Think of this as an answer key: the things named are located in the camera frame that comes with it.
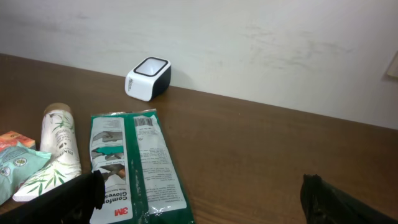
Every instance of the wooden table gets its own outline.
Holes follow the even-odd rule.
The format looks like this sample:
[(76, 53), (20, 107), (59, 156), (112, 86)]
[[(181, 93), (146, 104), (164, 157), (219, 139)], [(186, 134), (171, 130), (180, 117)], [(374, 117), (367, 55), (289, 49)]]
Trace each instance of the wooden table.
[(124, 77), (7, 55), (0, 74), (0, 133), (39, 142), (44, 108), (66, 103), (84, 172), (91, 114), (156, 108), (197, 223), (305, 223), (303, 174), (398, 219), (396, 130), (177, 87), (147, 103)]

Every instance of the red 3m logo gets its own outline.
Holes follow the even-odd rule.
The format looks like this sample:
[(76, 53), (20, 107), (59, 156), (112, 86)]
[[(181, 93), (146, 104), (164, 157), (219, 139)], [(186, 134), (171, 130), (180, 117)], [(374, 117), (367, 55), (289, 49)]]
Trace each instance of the red 3m logo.
[(127, 215), (127, 213), (129, 213), (129, 209), (127, 207), (124, 207), (124, 208), (116, 209), (114, 211), (114, 216)]

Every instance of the small box-shaped device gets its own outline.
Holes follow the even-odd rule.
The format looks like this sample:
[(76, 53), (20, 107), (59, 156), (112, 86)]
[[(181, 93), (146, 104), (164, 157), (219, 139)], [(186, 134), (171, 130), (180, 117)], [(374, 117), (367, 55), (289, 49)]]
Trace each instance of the small box-shaped device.
[(149, 57), (127, 74), (124, 89), (131, 97), (149, 101), (169, 87), (171, 76), (168, 60)]

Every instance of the barcode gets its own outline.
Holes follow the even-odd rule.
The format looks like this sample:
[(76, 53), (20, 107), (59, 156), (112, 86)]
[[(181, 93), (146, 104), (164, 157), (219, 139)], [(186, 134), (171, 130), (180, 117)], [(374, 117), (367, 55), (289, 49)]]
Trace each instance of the barcode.
[(136, 125), (136, 127), (142, 125), (153, 126), (152, 118), (134, 118), (134, 124)]

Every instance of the printed hand image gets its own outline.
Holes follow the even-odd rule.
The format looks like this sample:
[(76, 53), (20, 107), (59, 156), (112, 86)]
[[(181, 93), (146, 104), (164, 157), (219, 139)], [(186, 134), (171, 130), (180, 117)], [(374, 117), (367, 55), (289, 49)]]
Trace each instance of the printed hand image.
[(96, 159), (99, 156), (105, 156), (106, 161), (114, 160), (114, 159), (123, 159), (123, 146), (105, 146), (98, 147), (91, 151), (91, 156), (93, 159)]
[(99, 139), (102, 139), (102, 142), (116, 142), (118, 140), (123, 140), (123, 133), (114, 131), (103, 131), (93, 137), (93, 142)]
[(99, 168), (105, 181), (105, 187), (110, 187), (116, 184), (126, 184), (126, 170), (124, 165), (112, 164), (101, 166)]

